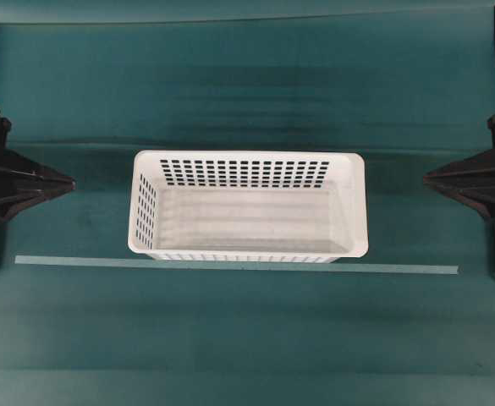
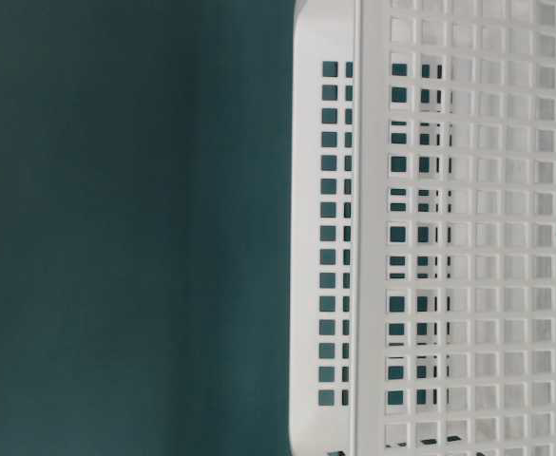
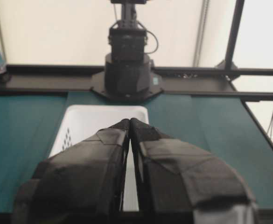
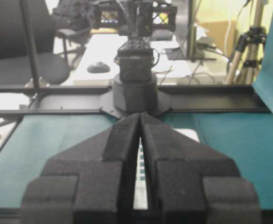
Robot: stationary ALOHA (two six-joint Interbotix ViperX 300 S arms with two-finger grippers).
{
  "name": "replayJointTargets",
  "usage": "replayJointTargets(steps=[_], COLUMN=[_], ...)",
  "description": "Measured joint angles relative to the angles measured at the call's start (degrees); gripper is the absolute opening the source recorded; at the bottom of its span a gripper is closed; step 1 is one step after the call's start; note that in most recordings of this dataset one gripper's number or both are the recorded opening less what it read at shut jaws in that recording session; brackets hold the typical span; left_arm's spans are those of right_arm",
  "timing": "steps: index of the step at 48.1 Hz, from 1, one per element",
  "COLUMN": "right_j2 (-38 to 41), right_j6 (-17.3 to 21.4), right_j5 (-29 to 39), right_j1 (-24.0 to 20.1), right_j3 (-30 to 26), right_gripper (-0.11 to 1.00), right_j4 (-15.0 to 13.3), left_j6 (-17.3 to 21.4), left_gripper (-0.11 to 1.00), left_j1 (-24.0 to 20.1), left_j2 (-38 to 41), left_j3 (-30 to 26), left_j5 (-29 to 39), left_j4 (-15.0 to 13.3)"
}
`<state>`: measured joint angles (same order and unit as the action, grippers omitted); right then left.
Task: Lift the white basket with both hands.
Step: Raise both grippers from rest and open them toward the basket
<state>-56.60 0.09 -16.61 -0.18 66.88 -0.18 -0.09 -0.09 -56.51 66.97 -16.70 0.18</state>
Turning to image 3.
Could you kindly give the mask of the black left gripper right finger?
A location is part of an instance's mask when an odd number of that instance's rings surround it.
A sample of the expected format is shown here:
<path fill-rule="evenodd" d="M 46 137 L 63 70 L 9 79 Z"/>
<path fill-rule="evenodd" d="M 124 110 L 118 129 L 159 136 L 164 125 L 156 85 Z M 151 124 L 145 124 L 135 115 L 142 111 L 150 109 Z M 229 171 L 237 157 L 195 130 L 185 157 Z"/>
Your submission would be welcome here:
<path fill-rule="evenodd" d="M 130 121 L 140 210 L 151 224 L 257 224 L 241 175 L 212 153 Z"/>

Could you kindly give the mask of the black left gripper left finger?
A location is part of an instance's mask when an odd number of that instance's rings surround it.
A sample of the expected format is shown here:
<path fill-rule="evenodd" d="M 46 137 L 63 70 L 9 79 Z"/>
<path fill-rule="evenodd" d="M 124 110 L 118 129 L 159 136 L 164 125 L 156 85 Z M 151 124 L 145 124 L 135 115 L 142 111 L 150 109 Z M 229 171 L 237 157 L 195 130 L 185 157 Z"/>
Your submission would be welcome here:
<path fill-rule="evenodd" d="M 14 224 L 110 224 L 122 209 L 130 121 L 41 161 L 19 188 Z"/>

